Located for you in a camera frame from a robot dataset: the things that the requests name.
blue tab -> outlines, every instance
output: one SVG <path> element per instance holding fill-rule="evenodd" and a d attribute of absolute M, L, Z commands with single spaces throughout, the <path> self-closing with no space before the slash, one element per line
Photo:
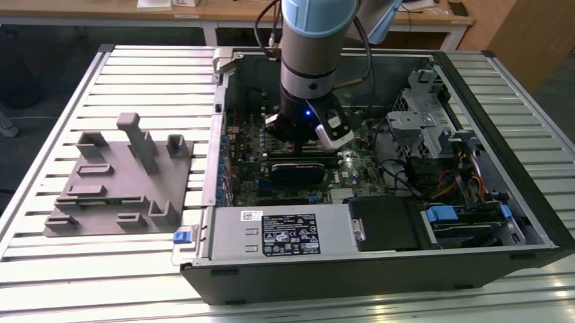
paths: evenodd
<path fill-rule="evenodd" d="M 509 219 L 511 215 L 512 215 L 509 207 L 507 205 L 501 204 L 501 206 L 499 207 L 499 210 L 501 211 L 504 218 Z"/>
<path fill-rule="evenodd" d="M 435 221 L 456 221 L 459 220 L 457 213 L 449 205 L 439 205 L 425 210 L 429 222 Z"/>
<path fill-rule="evenodd" d="M 190 231 L 176 231 L 173 233 L 173 244 L 189 244 L 190 243 Z"/>

slotted aluminum plate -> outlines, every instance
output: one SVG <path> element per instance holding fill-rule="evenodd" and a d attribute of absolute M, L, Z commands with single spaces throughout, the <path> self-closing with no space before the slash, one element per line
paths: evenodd
<path fill-rule="evenodd" d="M 141 127 L 154 139 L 181 133 L 193 141 L 184 221 L 198 222 L 214 100 L 212 54 L 210 48 L 186 46 L 116 46 L 110 55 L 97 54 L 0 219 L 0 322 L 572 321 L 575 256 L 480 289 L 210 307 L 172 266 L 170 234 L 44 238 L 44 220 L 78 156 L 70 144 L 85 129 L 104 130 L 109 141 L 125 140 L 112 130 L 118 112 L 140 113 Z M 569 142 L 496 62 L 480 53 L 456 53 L 451 59 L 575 232 Z M 455 111 L 461 124 L 469 124 L 456 106 Z"/>

black cable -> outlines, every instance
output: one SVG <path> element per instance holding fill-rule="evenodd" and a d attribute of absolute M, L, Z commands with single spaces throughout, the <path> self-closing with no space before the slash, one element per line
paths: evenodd
<path fill-rule="evenodd" d="M 383 161 L 379 161 L 377 154 L 375 153 L 375 148 L 377 147 L 377 134 L 381 129 L 381 125 L 384 124 L 384 119 L 380 121 L 377 129 L 375 130 L 373 140 L 372 140 L 372 150 L 373 150 L 373 161 L 377 164 L 377 167 L 393 178 L 393 180 L 399 181 L 407 187 L 409 192 L 413 194 L 413 196 L 421 200 L 427 200 L 427 197 L 423 195 L 423 193 L 409 184 L 407 181 L 404 181 L 397 175 L 395 175 L 384 166 L 385 162 L 397 162 L 399 164 L 403 164 L 404 161 L 400 159 L 384 159 Z"/>
<path fill-rule="evenodd" d="M 399 178 L 399 174 L 405 173 L 405 170 L 400 170 L 399 172 L 395 173 L 395 179 L 393 179 L 393 190 L 399 190 L 397 188 L 397 178 Z"/>
<path fill-rule="evenodd" d="M 276 36 L 276 27 L 277 27 L 280 15 L 281 15 L 281 2 L 278 4 L 278 10 L 277 11 L 276 11 L 276 6 L 273 6 L 273 25 L 270 27 L 270 34 L 273 35 L 273 38 Z"/>
<path fill-rule="evenodd" d="M 262 9 L 262 11 L 260 12 L 260 15 L 257 16 L 256 20 L 254 20 L 254 24 L 253 24 L 253 35 L 254 35 L 254 40 L 257 41 L 257 45 L 260 46 L 260 49 L 262 51 L 262 53 L 265 54 L 266 57 L 272 57 L 273 54 L 269 50 L 265 49 L 265 46 L 262 46 L 261 43 L 261 38 L 260 38 L 260 34 L 258 34 L 258 25 L 260 25 L 260 21 L 262 16 L 268 13 L 269 9 L 277 4 L 278 0 L 273 0 L 266 7 Z"/>
<path fill-rule="evenodd" d="M 367 68 L 365 68 L 364 75 L 360 78 L 352 79 L 347 82 L 343 82 L 341 84 L 337 84 L 336 86 L 333 86 L 333 89 L 343 89 L 344 87 L 360 84 L 369 77 L 369 74 L 372 71 L 369 40 L 367 39 L 365 29 L 363 28 L 361 22 L 359 21 L 357 17 L 353 18 L 353 25 L 356 26 L 357 34 L 359 34 L 359 37 L 361 38 L 364 48 L 365 48 Z"/>

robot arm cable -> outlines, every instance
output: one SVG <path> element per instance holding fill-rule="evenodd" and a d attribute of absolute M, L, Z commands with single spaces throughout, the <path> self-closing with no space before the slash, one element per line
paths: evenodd
<path fill-rule="evenodd" d="M 262 18 L 262 16 L 268 13 L 269 9 L 278 3 L 280 0 L 273 0 L 268 6 L 264 8 L 264 10 L 260 12 L 260 15 L 257 16 L 256 20 L 254 20 L 254 25 L 253 25 L 253 35 L 254 35 L 254 40 L 257 41 L 257 45 L 260 45 L 261 51 L 265 54 L 266 57 L 272 57 L 273 54 L 270 53 L 269 50 L 265 49 L 265 46 L 262 46 L 262 42 L 261 42 L 261 38 L 260 38 L 260 34 L 258 34 L 258 25 L 260 25 L 260 20 Z"/>
<path fill-rule="evenodd" d="M 360 78 L 352 79 L 340 84 L 336 84 L 336 86 L 333 86 L 333 89 L 343 89 L 344 87 L 349 87 L 352 85 L 360 84 L 369 77 L 369 73 L 371 73 L 372 59 L 371 59 L 369 40 L 367 39 L 365 29 L 363 28 L 361 22 L 359 21 L 357 17 L 353 18 L 353 25 L 356 26 L 359 36 L 361 37 L 363 45 L 365 47 L 367 69 L 365 69 L 364 75 Z"/>

